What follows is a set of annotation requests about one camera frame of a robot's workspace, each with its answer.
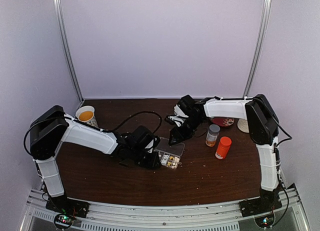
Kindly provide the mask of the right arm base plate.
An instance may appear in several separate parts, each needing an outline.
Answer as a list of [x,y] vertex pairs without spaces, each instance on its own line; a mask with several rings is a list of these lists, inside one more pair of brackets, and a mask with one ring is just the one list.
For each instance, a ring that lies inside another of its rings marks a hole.
[[255,224],[262,229],[270,229],[274,226],[276,223],[275,210],[282,206],[280,200],[270,204],[263,202],[261,197],[239,202],[242,217],[253,217]]

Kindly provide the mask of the clear plastic pill organizer box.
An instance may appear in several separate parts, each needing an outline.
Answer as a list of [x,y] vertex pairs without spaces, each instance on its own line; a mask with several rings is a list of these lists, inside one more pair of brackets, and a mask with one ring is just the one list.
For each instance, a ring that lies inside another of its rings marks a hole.
[[184,143],[169,145],[169,139],[161,137],[158,146],[154,149],[158,153],[162,166],[175,170],[181,164],[181,156],[185,150]]

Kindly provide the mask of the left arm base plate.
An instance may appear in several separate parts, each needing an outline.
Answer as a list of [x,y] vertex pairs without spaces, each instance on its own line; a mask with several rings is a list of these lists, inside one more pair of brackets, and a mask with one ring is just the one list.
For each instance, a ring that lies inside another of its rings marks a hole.
[[53,224],[60,230],[70,228],[77,218],[86,218],[90,204],[85,201],[69,199],[62,195],[50,197],[45,208],[57,214],[53,218]]

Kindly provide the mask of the orange pill bottle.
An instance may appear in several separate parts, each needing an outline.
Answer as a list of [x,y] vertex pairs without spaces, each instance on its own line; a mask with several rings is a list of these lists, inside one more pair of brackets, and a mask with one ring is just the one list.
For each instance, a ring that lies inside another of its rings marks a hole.
[[215,152],[215,157],[219,160],[225,159],[230,150],[231,145],[232,140],[229,137],[221,137]]

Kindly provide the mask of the amber bottle with grey cap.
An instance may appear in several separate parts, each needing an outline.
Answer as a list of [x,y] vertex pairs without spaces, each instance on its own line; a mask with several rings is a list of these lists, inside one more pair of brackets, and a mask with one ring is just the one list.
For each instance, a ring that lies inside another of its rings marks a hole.
[[220,127],[217,124],[211,124],[208,128],[205,144],[208,147],[214,147],[220,133]]

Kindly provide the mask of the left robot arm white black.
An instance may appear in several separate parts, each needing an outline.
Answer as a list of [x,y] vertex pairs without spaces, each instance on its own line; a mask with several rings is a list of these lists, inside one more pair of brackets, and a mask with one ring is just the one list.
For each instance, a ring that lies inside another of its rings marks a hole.
[[69,212],[73,204],[62,183],[56,151],[61,143],[72,143],[117,157],[135,165],[154,170],[161,166],[155,148],[160,138],[143,125],[132,132],[119,133],[86,124],[55,105],[31,123],[23,138],[23,147],[40,171],[49,200],[61,213]]

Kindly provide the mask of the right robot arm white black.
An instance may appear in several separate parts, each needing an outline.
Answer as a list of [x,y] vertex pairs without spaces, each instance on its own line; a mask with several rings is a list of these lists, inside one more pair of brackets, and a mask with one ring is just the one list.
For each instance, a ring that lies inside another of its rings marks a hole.
[[278,194],[281,165],[278,147],[282,143],[278,136],[284,129],[265,95],[243,98],[215,96],[195,100],[187,94],[174,106],[174,114],[166,117],[167,122],[173,125],[168,143],[172,146],[191,139],[206,119],[220,117],[247,121],[261,170],[260,197],[256,207],[266,212],[276,203]]

